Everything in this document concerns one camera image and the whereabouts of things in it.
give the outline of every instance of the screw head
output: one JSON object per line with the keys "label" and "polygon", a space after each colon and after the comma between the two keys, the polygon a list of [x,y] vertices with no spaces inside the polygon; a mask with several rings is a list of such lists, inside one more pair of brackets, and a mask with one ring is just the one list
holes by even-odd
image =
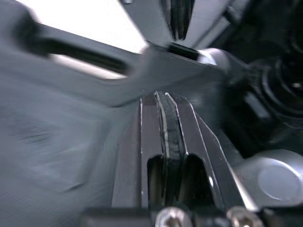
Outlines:
{"label": "screw head", "polygon": [[226,216],[231,220],[232,227],[264,227],[259,217],[244,207],[233,207]]}
{"label": "screw head", "polygon": [[183,210],[168,207],[159,212],[156,227],[193,227],[192,222]]}

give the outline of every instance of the gray plastic surface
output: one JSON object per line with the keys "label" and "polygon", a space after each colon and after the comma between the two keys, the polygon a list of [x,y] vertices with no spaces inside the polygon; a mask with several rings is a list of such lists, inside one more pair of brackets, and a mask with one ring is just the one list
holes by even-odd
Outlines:
{"label": "gray plastic surface", "polygon": [[303,157],[292,151],[265,151],[234,170],[260,208],[303,203]]}

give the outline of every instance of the black strip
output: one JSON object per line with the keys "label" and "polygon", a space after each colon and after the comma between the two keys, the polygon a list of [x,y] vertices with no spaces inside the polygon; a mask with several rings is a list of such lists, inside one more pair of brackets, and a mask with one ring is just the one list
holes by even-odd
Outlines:
{"label": "black strip", "polygon": [[178,197],[185,150],[176,107],[165,93],[156,92],[155,96],[159,112],[162,151],[165,158],[163,205],[170,206],[175,203]]}

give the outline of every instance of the silver bolt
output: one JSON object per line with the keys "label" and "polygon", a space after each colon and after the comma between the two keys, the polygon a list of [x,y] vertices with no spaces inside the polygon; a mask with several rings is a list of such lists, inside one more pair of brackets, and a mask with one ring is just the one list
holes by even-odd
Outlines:
{"label": "silver bolt", "polygon": [[183,210],[168,207],[159,212],[156,227],[193,227],[192,222]]}
{"label": "silver bolt", "polygon": [[264,227],[259,217],[244,207],[233,207],[226,216],[231,220],[232,227]]}

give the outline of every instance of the silver metal part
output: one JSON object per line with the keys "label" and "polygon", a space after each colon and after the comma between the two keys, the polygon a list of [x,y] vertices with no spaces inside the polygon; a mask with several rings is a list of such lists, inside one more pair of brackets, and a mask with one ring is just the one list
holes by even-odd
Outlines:
{"label": "silver metal part", "polygon": [[234,167],[260,208],[303,203],[303,157],[289,150],[270,150]]}
{"label": "silver metal part", "polygon": [[192,227],[193,224],[183,210],[168,207],[159,212],[156,218],[156,227]]}
{"label": "silver metal part", "polygon": [[226,74],[230,72],[231,63],[224,51],[215,48],[208,48],[199,50],[198,52],[200,53],[200,56],[197,60],[199,63],[216,65]]}
{"label": "silver metal part", "polygon": [[133,0],[122,0],[123,4],[132,4]]}
{"label": "silver metal part", "polygon": [[232,227],[264,227],[261,219],[244,207],[233,207],[226,216],[231,220]]}

